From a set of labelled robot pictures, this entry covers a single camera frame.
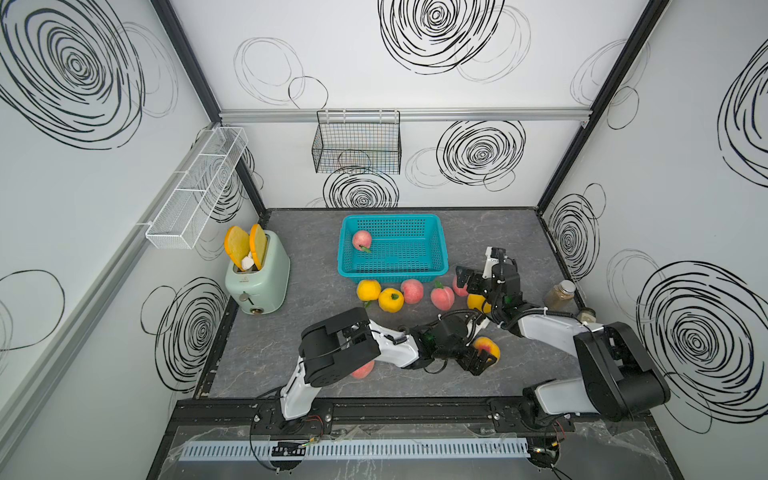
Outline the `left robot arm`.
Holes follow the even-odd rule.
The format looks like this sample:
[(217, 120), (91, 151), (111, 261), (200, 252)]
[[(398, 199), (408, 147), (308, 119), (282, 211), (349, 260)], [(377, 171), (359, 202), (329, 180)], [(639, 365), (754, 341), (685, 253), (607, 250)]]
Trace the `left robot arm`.
[(436, 360), (454, 361), (479, 376), (500, 359), (500, 349), (480, 335), (489, 323), (485, 313), (463, 309), (394, 330), (371, 320), (362, 307), (315, 323), (301, 333), (295, 369), (278, 395), (282, 417), (306, 416), (322, 388), (371, 362), (422, 370)]

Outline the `yellow peach red spot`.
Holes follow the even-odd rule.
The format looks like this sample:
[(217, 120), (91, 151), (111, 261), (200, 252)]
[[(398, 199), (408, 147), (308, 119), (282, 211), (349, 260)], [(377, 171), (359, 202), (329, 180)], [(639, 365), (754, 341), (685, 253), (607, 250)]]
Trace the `yellow peach red spot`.
[(485, 351), (488, 355), (494, 357), (496, 360), (501, 358), (501, 351), (499, 346), (488, 337), (478, 337), (474, 340), (473, 347), (478, 351)]

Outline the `teal plastic basket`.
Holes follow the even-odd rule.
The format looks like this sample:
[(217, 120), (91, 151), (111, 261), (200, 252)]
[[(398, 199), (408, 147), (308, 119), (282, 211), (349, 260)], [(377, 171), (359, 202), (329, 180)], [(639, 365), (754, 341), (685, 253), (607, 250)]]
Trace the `teal plastic basket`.
[[(358, 230), (372, 235), (370, 253), (354, 248), (352, 238)], [(382, 284), (408, 279), (429, 283), (448, 270), (445, 234), (436, 215), (348, 215), (342, 221), (337, 271), (344, 278)]]

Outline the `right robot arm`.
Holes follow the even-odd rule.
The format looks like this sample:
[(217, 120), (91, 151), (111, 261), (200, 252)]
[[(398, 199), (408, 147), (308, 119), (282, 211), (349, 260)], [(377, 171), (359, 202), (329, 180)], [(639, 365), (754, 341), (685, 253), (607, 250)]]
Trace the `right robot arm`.
[(493, 260), (482, 272), (463, 266), (455, 272), (458, 287), (490, 306), (490, 322), (578, 360), (577, 377), (523, 390), (519, 411), (527, 427), (542, 429), (569, 414), (619, 422), (671, 399), (664, 375), (627, 324), (583, 322), (573, 314), (527, 302), (513, 259)]

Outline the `pink peach with leaf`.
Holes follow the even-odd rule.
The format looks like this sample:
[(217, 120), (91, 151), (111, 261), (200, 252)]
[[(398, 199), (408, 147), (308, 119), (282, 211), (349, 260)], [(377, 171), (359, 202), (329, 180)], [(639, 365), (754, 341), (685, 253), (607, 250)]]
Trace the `pink peach with leaf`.
[(440, 311), (450, 311), (455, 302), (455, 293), (451, 287), (436, 281), (430, 292), (432, 304)]

